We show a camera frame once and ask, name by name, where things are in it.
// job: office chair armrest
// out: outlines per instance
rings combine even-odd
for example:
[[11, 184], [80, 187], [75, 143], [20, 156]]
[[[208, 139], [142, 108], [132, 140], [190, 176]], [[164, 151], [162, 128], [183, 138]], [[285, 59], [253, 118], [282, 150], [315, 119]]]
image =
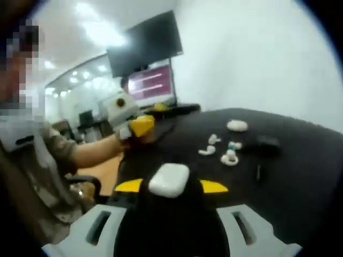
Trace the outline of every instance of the office chair armrest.
[[82, 182], [89, 182], [92, 183], [95, 187], [94, 190], [94, 200], [95, 202], [99, 201], [100, 198], [100, 190], [101, 190], [101, 183], [96, 177], [87, 176], [87, 175], [75, 175], [69, 178], [66, 178], [70, 185], [82, 183]]

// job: tv screen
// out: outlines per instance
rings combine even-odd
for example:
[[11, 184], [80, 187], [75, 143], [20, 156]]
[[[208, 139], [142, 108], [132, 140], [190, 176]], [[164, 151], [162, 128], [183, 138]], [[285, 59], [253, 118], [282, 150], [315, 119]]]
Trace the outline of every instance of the tv screen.
[[173, 11], [143, 21], [125, 33], [127, 44], [107, 49], [113, 77], [129, 76], [141, 67], [182, 54]]

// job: vent slot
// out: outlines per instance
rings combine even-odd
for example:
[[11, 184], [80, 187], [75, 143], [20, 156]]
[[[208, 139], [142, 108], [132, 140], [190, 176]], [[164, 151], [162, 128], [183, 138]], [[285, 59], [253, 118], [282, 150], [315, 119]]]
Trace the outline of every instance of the vent slot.
[[24, 143], [28, 143], [28, 142], [31, 142], [31, 141], [33, 141], [33, 135], [29, 135], [28, 137], [18, 139], [16, 141], [16, 145], [19, 146], [19, 145], [22, 145]]
[[256, 236], [254, 232], [252, 231], [252, 228], [249, 225], [248, 221], [244, 218], [244, 216], [240, 212], [232, 213], [232, 215], [234, 216], [238, 226], [241, 229], [245, 243], [247, 245], [252, 245], [256, 241]]
[[87, 243], [92, 245], [98, 244], [102, 230], [105, 227], [110, 215], [111, 212], [109, 211], [102, 211], [99, 214], [86, 236]]

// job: black tablecloth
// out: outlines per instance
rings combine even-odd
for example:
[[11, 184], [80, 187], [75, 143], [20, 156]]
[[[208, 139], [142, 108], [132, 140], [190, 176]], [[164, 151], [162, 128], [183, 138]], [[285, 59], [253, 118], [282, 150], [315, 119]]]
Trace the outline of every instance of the black tablecloth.
[[[230, 119], [249, 124], [244, 133], [226, 128]], [[247, 204], [274, 226], [285, 243], [303, 244], [317, 228], [343, 167], [343, 135], [301, 120], [244, 109], [190, 114], [156, 124], [160, 137], [154, 145], [126, 153], [118, 182], [144, 178], [165, 162], [186, 164], [199, 179], [224, 184], [229, 193], [219, 206]], [[208, 138], [222, 139], [212, 156], [201, 156]], [[220, 162], [229, 141], [248, 142], [258, 135], [278, 138], [282, 153], [267, 161], [240, 154], [240, 162], [228, 167]], [[257, 164], [264, 162], [267, 176], [254, 179]]]

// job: computer monitor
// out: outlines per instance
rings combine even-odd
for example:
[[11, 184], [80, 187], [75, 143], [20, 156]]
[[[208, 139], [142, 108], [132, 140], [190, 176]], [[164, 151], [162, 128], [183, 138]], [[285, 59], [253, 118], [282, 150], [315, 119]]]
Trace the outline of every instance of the computer monitor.
[[170, 65], [136, 72], [129, 76], [129, 94], [140, 107], [175, 102]]
[[173, 11], [141, 22], [124, 36], [126, 45], [107, 49], [114, 78], [129, 76], [144, 66], [183, 54]]
[[94, 122], [93, 111], [85, 111], [79, 114], [80, 125], [89, 125]]

